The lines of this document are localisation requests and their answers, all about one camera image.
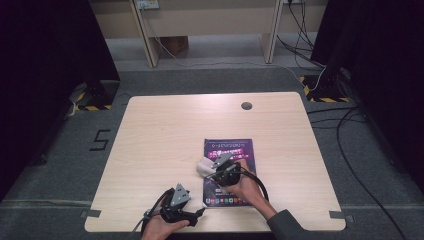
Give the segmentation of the person's right hand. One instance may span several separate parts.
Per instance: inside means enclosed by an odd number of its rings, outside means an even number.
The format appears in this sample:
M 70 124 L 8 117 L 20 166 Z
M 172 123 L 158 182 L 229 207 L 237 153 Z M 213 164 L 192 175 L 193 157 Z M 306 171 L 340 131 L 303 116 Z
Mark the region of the person's right hand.
M 226 190 L 251 204 L 266 221 L 277 214 L 277 211 L 262 195 L 259 185 L 249 176 L 242 174 L 239 182 L 227 186 Z

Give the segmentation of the hazard-taped black stand base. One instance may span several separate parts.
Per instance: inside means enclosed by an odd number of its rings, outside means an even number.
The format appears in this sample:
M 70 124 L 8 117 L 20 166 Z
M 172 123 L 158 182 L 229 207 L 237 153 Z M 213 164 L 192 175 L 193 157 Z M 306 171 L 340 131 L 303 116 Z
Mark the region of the hazard-taped black stand base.
M 119 86 L 118 80 L 100 80 L 96 86 L 81 83 L 72 91 L 69 101 L 75 110 L 110 110 Z
M 303 91 L 310 102 L 348 102 L 346 91 L 335 78 L 321 80 L 319 75 L 304 75 L 300 77 Z

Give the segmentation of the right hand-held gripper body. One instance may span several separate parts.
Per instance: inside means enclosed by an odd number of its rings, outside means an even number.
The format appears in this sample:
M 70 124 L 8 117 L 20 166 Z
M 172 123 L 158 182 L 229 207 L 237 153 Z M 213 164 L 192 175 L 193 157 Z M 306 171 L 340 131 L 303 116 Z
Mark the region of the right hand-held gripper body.
M 220 180 L 216 182 L 219 186 L 232 186 L 240 180 L 241 166 L 231 160 L 232 156 L 232 153 L 223 153 L 215 160 L 220 163 L 215 173 L 220 177 Z

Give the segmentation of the glossy magazine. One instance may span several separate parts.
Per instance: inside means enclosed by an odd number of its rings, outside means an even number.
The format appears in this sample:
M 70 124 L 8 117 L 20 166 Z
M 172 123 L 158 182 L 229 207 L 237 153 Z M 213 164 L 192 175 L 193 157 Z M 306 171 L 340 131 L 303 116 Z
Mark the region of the glossy magazine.
M 253 141 L 251 139 L 206 139 L 204 157 L 215 161 L 223 153 L 232 153 L 231 160 L 245 159 L 247 169 L 256 173 Z M 211 177 L 203 177 L 203 205 L 207 208 L 245 207 L 249 203 L 219 186 Z

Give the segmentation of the white power socket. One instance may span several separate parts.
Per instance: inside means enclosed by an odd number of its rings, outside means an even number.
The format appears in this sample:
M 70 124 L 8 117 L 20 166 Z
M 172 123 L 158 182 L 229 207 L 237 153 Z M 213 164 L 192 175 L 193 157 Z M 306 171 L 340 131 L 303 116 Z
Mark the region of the white power socket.
M 159 9 L 158 0 L 136 0 L 136 5 L 140 10 Z

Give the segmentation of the brown cardboard box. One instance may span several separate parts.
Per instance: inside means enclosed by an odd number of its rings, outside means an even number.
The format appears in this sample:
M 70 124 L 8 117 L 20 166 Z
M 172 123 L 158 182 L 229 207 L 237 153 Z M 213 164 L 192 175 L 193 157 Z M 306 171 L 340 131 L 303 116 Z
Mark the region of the brown cardboard box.
M 161 37 L 160 41 L 162 45 L 173 55 L 182 53 L 189 47 L 187 36 Z

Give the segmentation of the person's left hand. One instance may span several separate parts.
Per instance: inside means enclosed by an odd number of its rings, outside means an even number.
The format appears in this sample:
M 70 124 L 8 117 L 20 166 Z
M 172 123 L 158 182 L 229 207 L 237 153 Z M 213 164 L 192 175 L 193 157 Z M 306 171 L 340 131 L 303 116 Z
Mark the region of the person's left hand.
M 189 225 L 188 220 L 167 223 L 161 216 L 154 216 L 147 223 L 141 240 L 166 240 L 172 233 Z

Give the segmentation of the white cloth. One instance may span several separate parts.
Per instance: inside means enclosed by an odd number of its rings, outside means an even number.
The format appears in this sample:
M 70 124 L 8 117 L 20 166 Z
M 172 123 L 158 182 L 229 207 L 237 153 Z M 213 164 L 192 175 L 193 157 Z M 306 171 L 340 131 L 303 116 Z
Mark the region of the white cloth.
M 212 177 L 216 171 L 217 168 L 220 166 L 220 163 L 212 161 L 206 157 L 203 157 L 196 165 L 196 171 L 197 173 L 204 177 Z

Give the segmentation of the black curtain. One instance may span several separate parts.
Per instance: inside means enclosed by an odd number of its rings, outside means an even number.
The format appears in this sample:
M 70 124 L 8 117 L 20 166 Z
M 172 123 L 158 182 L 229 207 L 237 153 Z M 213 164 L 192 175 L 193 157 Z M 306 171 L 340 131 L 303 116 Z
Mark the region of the black curtain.
M 424 190 L 424 0 L 328 0 L 313 59 L 336 54 L 395 166 Z
M 89 0 L 0 0 L 0 202 L 77 85 L 119 75 Z

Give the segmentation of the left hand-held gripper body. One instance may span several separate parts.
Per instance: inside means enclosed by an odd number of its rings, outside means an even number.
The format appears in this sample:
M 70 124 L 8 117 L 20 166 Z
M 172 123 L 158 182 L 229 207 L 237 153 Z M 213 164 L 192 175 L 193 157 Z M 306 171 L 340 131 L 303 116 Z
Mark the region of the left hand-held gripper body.
M 183 210 L 191 199 L 189 192 L 178 183 L 175 188 L 171 188 L 161 203 L 160 215 L 167 223 L 175 223 L 182 220 L 197 219 L 195 213 Z

